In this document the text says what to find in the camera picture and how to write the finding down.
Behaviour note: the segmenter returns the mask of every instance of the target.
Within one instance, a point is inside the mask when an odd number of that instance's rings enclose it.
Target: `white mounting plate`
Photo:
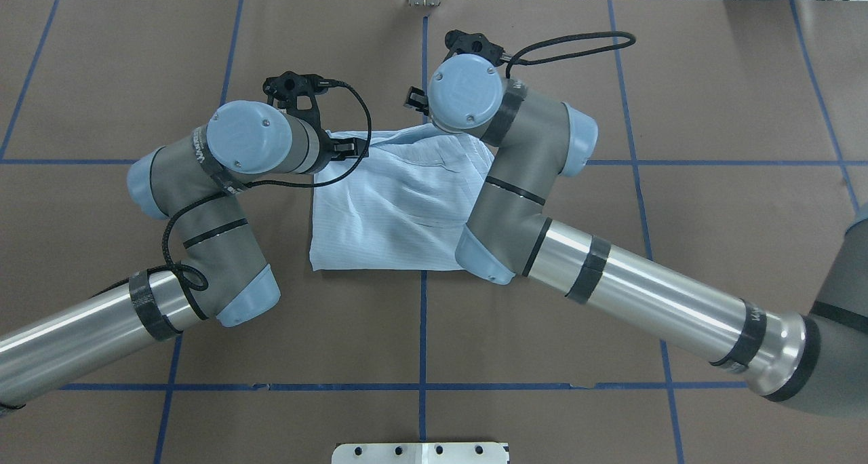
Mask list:
[[[509,445],[498,442],[343,444],[334,449],[332,464],[509,464]]]

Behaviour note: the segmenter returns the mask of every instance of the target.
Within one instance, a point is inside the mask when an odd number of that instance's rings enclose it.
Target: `metal tube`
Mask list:
[[[160,312],[184,330],[199,322],[170,272],[149,276]],[[97,294],[0,340],[0,403],[29,400],[155,343],[136,315],[127,284]]]
[[[528,277],[570,293],[591,238],[552,222]],[[726,357],[746,317],[735,296],[614,246],[587,303],[708,362]]]

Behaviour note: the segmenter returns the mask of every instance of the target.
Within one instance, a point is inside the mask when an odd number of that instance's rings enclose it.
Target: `cloth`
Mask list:
[[[460,270],[455,247],[493,158],[477,138],[431,124],[373,133],[350,176],[313,190],[313,270]],[[340,176],[354,161],[333,161],[314,180]]]

